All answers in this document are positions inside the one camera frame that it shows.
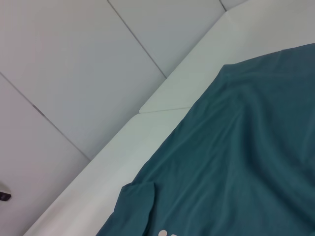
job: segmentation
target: teal t-shirt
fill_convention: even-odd
[[[98,236],[315,231],[315,45],[225,65]]]

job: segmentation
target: white print on shirt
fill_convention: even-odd
[[[158,236],[167,236],[167,231],[166,230],[161,230],[159,232]]]

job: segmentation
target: white surface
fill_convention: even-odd
[[[0,71],[89,158],[164,81],[106,0],[2,0]]]
[[[219,0],[110,0],[166,76],[224,13]]]
[[[0,235],[21,236],[88,160],[0,76]]]
[[[140,112],[189,108],[224,64],[315,42],[315,1],[249,0],[225,13]]]
[[[134,179],[187,112],[133,117],[25,236],[95,236],[113,212],[121,187]]]
[[[226,10],[230,10],[231,8],[236,7],[237,5],[245,2],[247,0],[221,0]]]

